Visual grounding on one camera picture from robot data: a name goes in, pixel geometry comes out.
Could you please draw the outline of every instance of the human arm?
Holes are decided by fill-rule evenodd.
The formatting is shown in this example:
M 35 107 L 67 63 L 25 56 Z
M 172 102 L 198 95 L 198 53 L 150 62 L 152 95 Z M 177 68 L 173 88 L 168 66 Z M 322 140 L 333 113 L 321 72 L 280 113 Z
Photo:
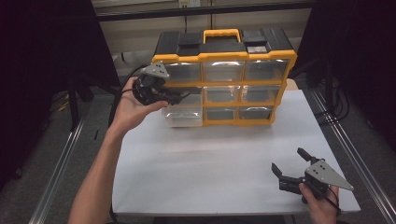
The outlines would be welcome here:
M 130 89 L 134 81 L 130 78 L 124 89 Z M 121 96 L 104 142 L 73 202 L 68 223 L 106 223 L 123 137 L 147 114 L 165 106 L 165 101 L 141 105 L 131 91 Z
M 331 204 L 324 199 L 317 200 L 311 189 L 305 184 L 301 183 L 299 188 L 308 202 L 309 216 L 313 224 L 336 223 L 337 211 Z M 337 204 L 338 188 L 336 186 L 331 186 L 331 190 L 332 192 L 328 190 L 327 197 L 332 200 L 333 203 Z

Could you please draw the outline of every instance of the gray floor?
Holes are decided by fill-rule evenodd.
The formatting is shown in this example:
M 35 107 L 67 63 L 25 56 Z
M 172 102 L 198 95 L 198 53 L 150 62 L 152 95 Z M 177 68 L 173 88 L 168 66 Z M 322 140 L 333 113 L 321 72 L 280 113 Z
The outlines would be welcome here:
M 314 97 L 304 85 L 304 78 L 297 80 L 300 89 L 304 90 L 308 103 L 314 112 L 319 112 Z M 69 163 L 65 167 L 59 188 L 53 194 L 49 210 L 44 212 L 45 223 L 65 223 L 71 203 L 78 187 L 91 166 L 92 160 L 101 145 L 106 132 L 108 114 L 112 96 L 97 91 L 91 103 L 80 103 L 80 115 L 87 115 L 82 125 L 74 150 L 70 154 Z M 11 180 L 0 194 L 0 223 L 28 223 L 34 213 L 43 192 L 48 185 L 54 167 L 61 157 L 64 146 L 70 136 L 70 113 L 67 107 L 64 111 L 51 114 L 47 130 L 36 144 L 28 161 L 22 167 L 22 178 Z M 362 159 L 375 176 L 382 189 L 393 204 L 396 203 L 396 183 L 392 181 L 396 170 L 396 152 L 386 143 L 384 137 L 367 125 L 367 120 L 359 109 L 351 102 L 349 115 L 341 121 L 350 140 L 361 154 Z M 329 145 L 345 172 L 347 180 L 355 187 L 355 196 L 361 206 L 359 213 L 343 214 L 339 220 L 349 223 L 388 223 L 379 210 L 371 192 L 367 189 L 359 173 L 351 164 L 330 125 L 321 127 Z M 308 215 L 296 215 L 297 223 L 309 223 Z M 120 221 L 128 223 L 149 224 L 152 217 L 123 217 Z M 264 223 L 265 217 L 258 217 Z M 175 218 L 169 223 L 205 223 L 207 219 Z

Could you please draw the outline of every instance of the silver gripper plate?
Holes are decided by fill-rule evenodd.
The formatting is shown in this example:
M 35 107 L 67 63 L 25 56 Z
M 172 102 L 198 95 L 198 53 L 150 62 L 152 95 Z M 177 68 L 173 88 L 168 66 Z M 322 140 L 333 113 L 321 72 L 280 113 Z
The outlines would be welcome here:
M 353 186 L 335 172 L 326 161 L 317 161 L 306 168 L 305 172 L 322 183 L 334 185 L 342 189 L 353 190 Z
M 141 72 L 154 77 L 161 77 L 165 79 L 169 78 L 169 74 L 162 62 L 152 63 L 151 65 L 142 68 Z

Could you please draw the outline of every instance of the human hand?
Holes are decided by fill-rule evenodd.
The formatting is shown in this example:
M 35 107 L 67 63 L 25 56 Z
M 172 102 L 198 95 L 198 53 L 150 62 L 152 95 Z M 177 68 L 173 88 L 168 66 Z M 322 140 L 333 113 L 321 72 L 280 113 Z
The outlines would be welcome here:
M 337 210 L 324 199 L 317 200 L 311 189 L 304 183 L 299 185 L 301 193 L 308 201 L 309 216 L 313 224 L 335 224 L 337 219 Z M 331 186 L 331 190 L 327 192 L 327 197 L 337 204 L 338 188 Z
M 123 88 L 123 91 L 126 92 L 120 98 L 113 122 L 110 126 L 110 129 L 120 135 L 125 135 L 128 131 L 138 126 L 149 113 L 168 106 L 166 101 L 158 101 L 151 105 L 140 104 L 134 98 L 132 91 L 127 91 L 132 88 L 136 79 L 137 77 L 131 77 Z

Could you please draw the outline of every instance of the white table surface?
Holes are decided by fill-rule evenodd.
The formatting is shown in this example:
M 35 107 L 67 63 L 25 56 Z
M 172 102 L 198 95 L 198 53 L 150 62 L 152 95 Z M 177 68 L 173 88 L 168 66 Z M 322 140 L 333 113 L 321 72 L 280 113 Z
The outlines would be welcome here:
M 161 111 L 127 133 L 113 190 L 118 214 L 144 216 L 286 215 L 307 211 L 301 195 L 278 189 L 271 171 L 300 177 L 304 148 L 344 176 L 301 91 L 285 91 L 270 126 L 168 128 Z M 340 189 L 340 207 L 360 211 Z

